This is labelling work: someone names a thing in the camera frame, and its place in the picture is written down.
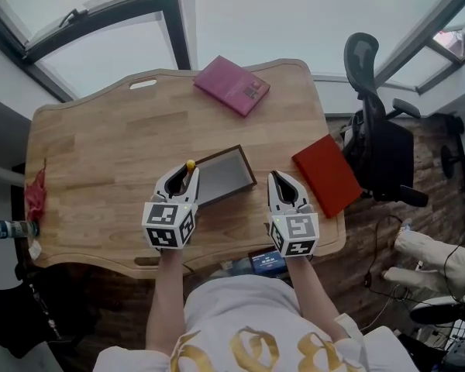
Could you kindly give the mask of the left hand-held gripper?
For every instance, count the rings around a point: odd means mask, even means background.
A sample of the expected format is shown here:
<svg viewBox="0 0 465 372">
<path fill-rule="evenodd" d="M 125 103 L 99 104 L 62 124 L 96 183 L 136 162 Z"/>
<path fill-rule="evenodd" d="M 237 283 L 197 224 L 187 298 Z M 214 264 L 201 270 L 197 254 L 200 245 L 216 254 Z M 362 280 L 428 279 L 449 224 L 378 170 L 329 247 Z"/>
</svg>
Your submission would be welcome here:
<svg viewBox="0 0 465 372">
<path fill-rule="evenodd" d="M 181 250 L 187 245 L 197 225 L 199 178 L 198 167 L 188 173 L 182 164 L 157 181 L 150 202 L 144 204 L 141 223 L 151 247 Z"/>
</svg>

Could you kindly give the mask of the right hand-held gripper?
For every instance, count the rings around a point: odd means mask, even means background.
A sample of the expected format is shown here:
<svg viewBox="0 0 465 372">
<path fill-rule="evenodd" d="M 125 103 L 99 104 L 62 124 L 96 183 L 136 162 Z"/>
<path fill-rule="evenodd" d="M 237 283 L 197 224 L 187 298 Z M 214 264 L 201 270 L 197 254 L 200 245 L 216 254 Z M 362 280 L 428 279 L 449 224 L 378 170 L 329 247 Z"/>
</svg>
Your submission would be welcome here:
<svg viewBox="0 0 465 372">
<path fill-rule="evenodd" d="M 308 192 L 292 176 L 273 170 L 267 177 L 268 235 L 283 258 L 308 257 L 319 242 L 319 217 Z"/>
</svg>

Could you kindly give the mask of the dark box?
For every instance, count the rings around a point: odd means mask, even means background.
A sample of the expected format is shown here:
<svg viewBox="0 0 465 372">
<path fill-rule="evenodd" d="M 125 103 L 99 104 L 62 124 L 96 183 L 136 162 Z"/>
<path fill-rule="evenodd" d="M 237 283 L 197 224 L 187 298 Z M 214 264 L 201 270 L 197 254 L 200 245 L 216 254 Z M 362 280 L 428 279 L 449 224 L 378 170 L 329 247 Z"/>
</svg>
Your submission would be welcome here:
<svg viewBox="0 0 465 372">
<path fill-rule="evenodd" d="M 198 207 L 215 204 L 257 185 L 249 161 L 240 145 L 197 160 L 200 170 Z"/>
</svg>

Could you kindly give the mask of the person's left forearm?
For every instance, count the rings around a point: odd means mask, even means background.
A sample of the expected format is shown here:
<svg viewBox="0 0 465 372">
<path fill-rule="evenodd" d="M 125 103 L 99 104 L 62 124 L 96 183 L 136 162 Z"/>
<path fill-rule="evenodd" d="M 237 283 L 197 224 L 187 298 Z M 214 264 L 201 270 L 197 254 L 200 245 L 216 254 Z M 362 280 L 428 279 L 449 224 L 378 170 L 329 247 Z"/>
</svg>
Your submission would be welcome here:
<svg viewBox="0 0 465 372">
<path fill-rule="evenodd" d="M 170 356 L 186 332 L 184 319 L 183 253 L 164 250 L 155 280 L 146 324 L 146 349 Z"/>
</svg>

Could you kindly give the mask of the person's right forearm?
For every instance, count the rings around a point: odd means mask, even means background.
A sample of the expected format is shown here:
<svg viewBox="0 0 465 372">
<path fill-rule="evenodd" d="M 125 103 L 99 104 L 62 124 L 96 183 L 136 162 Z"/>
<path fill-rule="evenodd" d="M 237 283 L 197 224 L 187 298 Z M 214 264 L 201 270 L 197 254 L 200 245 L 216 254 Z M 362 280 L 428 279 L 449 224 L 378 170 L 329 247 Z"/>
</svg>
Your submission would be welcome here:
<svg viewBox="0 0 465 372">
<path fill-rule="evenodd" d="M 285 261 L 301 315 L 329 335 L 333 342 L 348 338 L 346 331 L 336 322 L 339 317 L 336 306 L 308 259 L 288 257 Z"/>
</svg>

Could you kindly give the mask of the red book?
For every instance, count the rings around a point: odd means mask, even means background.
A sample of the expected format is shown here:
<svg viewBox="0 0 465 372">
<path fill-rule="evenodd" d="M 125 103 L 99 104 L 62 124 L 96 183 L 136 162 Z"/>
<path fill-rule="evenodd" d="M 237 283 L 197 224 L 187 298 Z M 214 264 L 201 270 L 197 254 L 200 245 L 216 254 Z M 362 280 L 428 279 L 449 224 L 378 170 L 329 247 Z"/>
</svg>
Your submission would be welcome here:
<svg viewBox="0 0 465 372">
<path fill-rule="evenodd" d="M 328 219 L 343 212 L 363 193 L 342 151 L 330 135 L 296 153 L 292 160 Z"/>
</svg>

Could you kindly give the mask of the dark phone with lit screen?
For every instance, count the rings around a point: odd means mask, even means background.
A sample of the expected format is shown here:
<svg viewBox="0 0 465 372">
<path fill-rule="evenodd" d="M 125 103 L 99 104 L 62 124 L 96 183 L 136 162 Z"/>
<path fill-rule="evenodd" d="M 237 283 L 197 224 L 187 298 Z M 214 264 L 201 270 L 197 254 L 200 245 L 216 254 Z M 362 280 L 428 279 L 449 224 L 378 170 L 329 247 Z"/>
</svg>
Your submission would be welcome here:
<svg viewBox="0 0 465 372">
<path fill-rule="evenodd" d="M 256 275 L 274 277 L 288 271 L 284 258 L 274 247 L 253 251 L 248 257 Z"/>
</svg>

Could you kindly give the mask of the black office chair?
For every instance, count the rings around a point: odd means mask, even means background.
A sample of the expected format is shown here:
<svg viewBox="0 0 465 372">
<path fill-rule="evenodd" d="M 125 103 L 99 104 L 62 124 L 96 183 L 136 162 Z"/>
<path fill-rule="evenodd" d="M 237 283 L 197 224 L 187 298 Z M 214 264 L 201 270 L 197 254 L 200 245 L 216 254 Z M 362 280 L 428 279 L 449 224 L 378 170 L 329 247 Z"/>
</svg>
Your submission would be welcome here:
<svg viewBox="0 0 465 372">
<path fill-rule="evenodd" d="M 367 33 L 352 34 L 344 47 L 346 77 L 362 109 L 341 129 L 343 156 L 362 188 L 361 198 L 423 208 L 429 196 L 413 188 L 414 136 L 392 122 L 401 114 L 415 119 L 420 119 L 421 114 L 399 98 L 392 100 L 392 112 L 385 111 L 374 76 L 378 50 L 377 39 Z"/>
</svg>

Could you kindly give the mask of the magenta book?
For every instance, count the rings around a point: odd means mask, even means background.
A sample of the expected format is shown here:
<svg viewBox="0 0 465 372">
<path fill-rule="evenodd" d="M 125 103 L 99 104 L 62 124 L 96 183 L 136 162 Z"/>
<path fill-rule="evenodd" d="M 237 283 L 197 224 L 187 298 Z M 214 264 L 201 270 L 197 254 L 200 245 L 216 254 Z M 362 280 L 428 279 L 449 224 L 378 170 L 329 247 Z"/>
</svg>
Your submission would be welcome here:
<svg viewBox="0 0 465 372">
<path fill-rule="evenodd" d="M 242 117 L 247 117 L 270 90 L 267 82 L 222 56 L 217 56 L 193 82 Z"/>
</svg>

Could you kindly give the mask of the white shirt with gold print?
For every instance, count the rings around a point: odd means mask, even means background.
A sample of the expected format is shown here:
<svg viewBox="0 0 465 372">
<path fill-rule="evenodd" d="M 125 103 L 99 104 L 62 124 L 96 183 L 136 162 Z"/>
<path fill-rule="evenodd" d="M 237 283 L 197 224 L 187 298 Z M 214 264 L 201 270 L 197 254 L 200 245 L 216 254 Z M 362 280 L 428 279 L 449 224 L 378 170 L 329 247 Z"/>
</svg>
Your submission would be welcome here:
<svg viewBox="0 0 465 372">
<path fill-rule="evenodd" d="M 113 346 L 93 372 L 419 372 L 390 329 L 335 340 L 301 317 L 283 281 L 242 275 L 209 281 L 188 296 L 186 329 L 171 355 Z"/>
</svg>

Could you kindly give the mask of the red crumpled wrapper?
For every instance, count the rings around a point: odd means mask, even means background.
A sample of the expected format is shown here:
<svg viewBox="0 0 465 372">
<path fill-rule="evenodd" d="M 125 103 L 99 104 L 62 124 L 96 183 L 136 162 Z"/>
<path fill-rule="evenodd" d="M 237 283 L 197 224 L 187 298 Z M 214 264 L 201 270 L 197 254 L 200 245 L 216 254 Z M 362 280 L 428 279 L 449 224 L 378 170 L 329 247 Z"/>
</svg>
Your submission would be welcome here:
<svg viewBox="0 0 465 372">
<path fill-rule="evenodd" d="M 32 184 L 26 185 L 24 198 L 27 204 L 26 219 L 29 221 L 39 221 L 44 212 L 47 191 L 45 189 L 46 160 L 43 160 L 43 168 L 38 171 Z"/>
</svg>

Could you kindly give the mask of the black swivel stool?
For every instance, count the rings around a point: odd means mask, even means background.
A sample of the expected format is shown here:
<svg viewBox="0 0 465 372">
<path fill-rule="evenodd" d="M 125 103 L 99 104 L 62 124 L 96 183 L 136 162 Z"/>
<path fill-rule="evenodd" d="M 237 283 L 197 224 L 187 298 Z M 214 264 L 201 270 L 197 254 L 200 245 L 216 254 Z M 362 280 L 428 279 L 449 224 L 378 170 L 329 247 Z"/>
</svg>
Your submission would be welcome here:
<svg viewBox="0 0 465 372">
<path fill-rule="evenodd" d="M 446 130 L 449 135 L 455 136 L 457 140 L 460 140 L 459 135 L 463 134 L 465 128 L 463 121 L 460 117 L 447 115 L 446 116 Z M 454 174 L 454 165 L 456 163 L 465 164 L 465 153 L 459 153 L 458 156 L 454 156 L 448 146 L 442 146 L 440 150 L 441 164 L 443 173 L 447 178 L 452 178 Z"/>
</svg>

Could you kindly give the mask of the green plastic bottle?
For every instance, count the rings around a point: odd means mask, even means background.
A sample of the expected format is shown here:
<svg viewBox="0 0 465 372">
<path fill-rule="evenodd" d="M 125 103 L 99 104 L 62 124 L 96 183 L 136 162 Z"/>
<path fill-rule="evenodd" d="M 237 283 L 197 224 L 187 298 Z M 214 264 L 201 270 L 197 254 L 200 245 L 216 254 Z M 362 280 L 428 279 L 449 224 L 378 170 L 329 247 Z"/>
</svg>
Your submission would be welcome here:
<svg viewBox="0 0 465 372">
<path fill-rule="evenodd" d="M 37 237 L 39 234 L 36 222 L 0 220 L 0 239 Z"/>
</svg>

